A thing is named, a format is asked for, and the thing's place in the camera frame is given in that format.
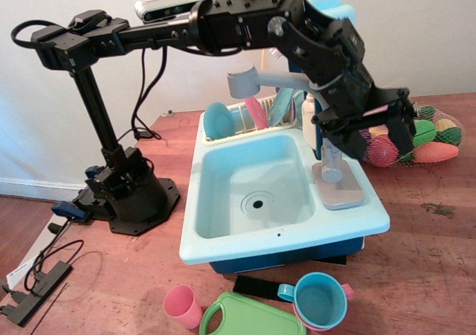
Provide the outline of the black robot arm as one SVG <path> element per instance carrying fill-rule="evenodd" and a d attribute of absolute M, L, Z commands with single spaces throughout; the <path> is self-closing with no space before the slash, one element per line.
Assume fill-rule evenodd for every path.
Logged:
<path fill-rule="evenodd" d="M 413 149 L 416 111 L 409 91 L 377 87 L 363 63 L 364 43 L 347 18 L 332 18 L 310 0 L 162 0 L 132 27 L 103 10 L 76 15 L 63 27 L 45 20 L 17 25 L 12 37 L 33 26 L 28 41 L 44 67 L 74 79 L 99 138 L 104 167 L 90 176 L 74 204 L 107 220 L 112 231 L 140 235 L 167 221 L 179 201 L 174 183 L 155 176 L 151 162 L 115 135 L 91 67 L 105 57 L 134 50 L 175 48 L 224 57 L 244 50 L 276 48 L 298 72 L 264 74 L 255 69 L 228 75 L 231 96 L 247 106 L 262 86 L 301 89 L 320 104 L 312 123 L 326 141 L 362 160 L 361 131 L 380 124 L 401 154 Z"/>

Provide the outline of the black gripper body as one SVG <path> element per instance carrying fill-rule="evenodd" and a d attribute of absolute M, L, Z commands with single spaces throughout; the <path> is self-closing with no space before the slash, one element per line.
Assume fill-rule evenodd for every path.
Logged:
<path fill-rule="evenodd" d="M 312 118 L 320 128 L 323 124 L 353 129 L 372 127 L 385 123 L 389 107 L 413 107 L 408 88 L 380 88 L 364 67 L 313 68 L 311 81 L 327 102 Z"/>

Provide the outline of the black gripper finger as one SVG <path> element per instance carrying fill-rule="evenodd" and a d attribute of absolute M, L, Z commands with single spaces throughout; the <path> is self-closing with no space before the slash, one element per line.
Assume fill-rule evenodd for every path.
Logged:
<path fill-rule="evenodd" d="M 321 131 L 341 152 L 350 158 L 363 160 L 367 151 L 367 142 L 357 129 L 345 125 L 331 126 L 323 124 Z"/>
<path fill-rule="evenodd" d="M 415 116 L 413 107 L 407 109 L 389 107 L 386 112 L 387 134 L 401 156 L 409 154 L 414 148 Z"/>

